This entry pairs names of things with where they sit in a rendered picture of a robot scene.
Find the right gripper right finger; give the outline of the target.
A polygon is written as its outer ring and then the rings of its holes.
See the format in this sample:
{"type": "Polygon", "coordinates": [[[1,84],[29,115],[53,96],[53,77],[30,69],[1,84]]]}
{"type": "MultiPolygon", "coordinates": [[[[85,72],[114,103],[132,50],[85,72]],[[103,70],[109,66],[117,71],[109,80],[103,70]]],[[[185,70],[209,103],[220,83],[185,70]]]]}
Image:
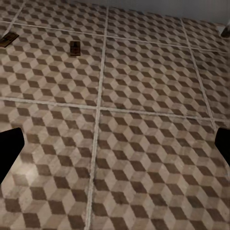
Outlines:
{"type": "Polygon", "coordinates": [[[230,166],[230,129],[218,128],[215,145],[230,166]]]}

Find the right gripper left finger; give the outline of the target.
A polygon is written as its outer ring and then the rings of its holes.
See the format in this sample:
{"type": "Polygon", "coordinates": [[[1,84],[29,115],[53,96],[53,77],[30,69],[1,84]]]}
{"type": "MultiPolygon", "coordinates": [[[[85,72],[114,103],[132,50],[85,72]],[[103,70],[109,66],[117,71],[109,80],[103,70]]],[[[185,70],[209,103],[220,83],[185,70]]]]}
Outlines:
{"type": "Polygon", "coordinates": [[[3,182],[24,145],[25,142],[21,128],[0,133],[0,184],[3,182]]]}

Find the mousetrap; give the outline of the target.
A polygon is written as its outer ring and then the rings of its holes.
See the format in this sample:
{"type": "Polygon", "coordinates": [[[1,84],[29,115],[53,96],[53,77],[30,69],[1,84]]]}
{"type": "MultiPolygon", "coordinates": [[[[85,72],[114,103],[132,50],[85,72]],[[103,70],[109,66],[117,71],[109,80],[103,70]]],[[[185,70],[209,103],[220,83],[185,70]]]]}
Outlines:
{"type": "Polygon", "coordinates": [[[9,44],[11,44],[15,39],[19,37],[18,34],[15,33],[7,33],[1,40],[0,40],[0,46],[1,47],[7,47],[9,44]]]}
{"type": "Polygon", "coordinates": [[[81,56],[80,41],[70,42],[70,56],[81,56]]]}

